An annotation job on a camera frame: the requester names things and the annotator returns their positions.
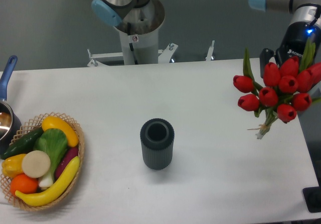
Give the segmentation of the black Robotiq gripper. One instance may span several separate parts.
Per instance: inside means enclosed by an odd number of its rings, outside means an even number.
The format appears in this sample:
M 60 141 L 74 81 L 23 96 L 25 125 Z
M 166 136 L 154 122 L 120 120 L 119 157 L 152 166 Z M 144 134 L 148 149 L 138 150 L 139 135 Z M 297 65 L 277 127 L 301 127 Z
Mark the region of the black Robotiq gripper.
M 299 60 L 303 57 L 303 52 L 307 40 L 315 43 L 315 52 L 312 58 L 314 59 L 317 50 L 320 46 L 320 28 L 316 25 L 310 26 L 306 22 L 296 22 L 291 24 L 284 35 L 280 47 L 274 53 L 269 48 L 264 48 L 259 55 L 260 76 L 263 78 L 265 66 L 270 62 L 270 59 L 275 55 L 276 63 L 281 66 L 287 59 L 292 56 L 297 56 Z

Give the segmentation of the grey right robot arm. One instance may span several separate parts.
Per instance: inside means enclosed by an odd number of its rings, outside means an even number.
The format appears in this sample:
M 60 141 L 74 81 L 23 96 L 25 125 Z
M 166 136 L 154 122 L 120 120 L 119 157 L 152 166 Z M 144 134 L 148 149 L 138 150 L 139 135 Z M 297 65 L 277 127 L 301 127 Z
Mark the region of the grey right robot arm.
M 302 59 L 306 41 L 315 43 L 315 51 L 320 47 L 320 0 L 248 0 L 252 9 L 260 11 L 283 11 L 292 15 L 280 46 L 275 50 L 265 48 L 260 54 L 260 73 L 274 58 L 282 65 L 292 56 Z

